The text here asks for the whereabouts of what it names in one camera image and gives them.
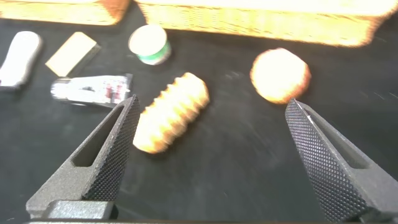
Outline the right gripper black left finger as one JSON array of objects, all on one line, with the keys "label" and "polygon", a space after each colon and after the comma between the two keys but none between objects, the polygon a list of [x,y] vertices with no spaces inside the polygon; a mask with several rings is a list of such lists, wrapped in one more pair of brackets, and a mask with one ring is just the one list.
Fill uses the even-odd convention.
[{"label": "right gripper black left finger", "polygon": [[119,192],[140,115],[137,95],[116,105],[27,201],[31,218],[59,200],[113,201]]}]

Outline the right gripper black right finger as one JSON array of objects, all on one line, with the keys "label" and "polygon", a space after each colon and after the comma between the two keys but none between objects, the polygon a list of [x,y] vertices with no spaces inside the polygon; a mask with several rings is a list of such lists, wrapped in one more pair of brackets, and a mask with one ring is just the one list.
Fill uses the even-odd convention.
[{"label": "right gripper black right finger", "polygon": [[308,105],[285,120],[329,222],[397,222],[397,181]]}]

